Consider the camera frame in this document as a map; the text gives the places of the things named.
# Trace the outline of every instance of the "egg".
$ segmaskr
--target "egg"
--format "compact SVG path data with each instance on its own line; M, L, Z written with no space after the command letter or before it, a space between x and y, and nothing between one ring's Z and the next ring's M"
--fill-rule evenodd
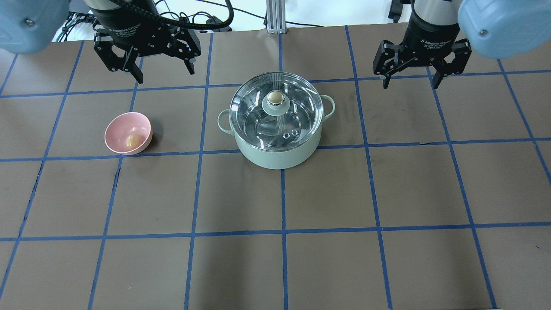
M140 146L143 143L143 141L144 140L142 139L142 137L140 137L139 134L133 132L129 134L128 137L126 137L126 141L125 141L126 149L131 151L137 148L138 146Z

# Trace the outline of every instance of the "pot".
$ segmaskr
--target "pot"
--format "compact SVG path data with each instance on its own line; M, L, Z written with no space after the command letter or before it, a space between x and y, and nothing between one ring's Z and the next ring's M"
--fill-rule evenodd
M322 99L333 109L327 115ZM218 115L218 127L235 137L243 155L268 169L286 169L307 160L320 143L321 127L335 112L335 102L304 78L268 72L245 82L230 108ZM229 114L230 129L221 125Z

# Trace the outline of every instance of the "lid knob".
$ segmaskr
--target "lid knob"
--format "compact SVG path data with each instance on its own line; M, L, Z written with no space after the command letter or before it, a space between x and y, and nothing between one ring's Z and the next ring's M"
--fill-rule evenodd
M285 96L278 90L273 90L268 93L268 102L272 105L280 105L285 100Z

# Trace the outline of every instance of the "tiled surface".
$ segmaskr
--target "tiled surface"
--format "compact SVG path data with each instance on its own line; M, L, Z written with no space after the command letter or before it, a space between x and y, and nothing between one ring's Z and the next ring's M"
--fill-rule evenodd
M478 231L492 289L501 308L544 310L551 304L547 290L551 276L550 234L549 227Z
M0 300L0 309L85 309L99 240L25 241Z
M470 229L383 233L394 309L492 308Z
M551 186L532 142L455 147L478 223L551 221Z
M290 309L386 309L377 233L287 236Z
M183 309L189 238L108 240L92 309Z
M0 309L549 308L548 44L383 90L372 57L405 26L202 34L194 76L153 56L138 87L90 42L19 55L7 79L0 52ZM284 171L216 124L280 65L337 105ZM104 130L132 109L154 138L119 156Z
M190 309L283 309L281 236L195 242Z

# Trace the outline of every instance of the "pot lid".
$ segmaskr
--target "pot lid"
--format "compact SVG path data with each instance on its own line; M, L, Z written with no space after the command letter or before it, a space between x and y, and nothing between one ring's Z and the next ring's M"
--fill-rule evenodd
M317 90L286 72L264 73L245 82L230 106L235 133L265 151L287 151L304 144L316 133L322 117Z

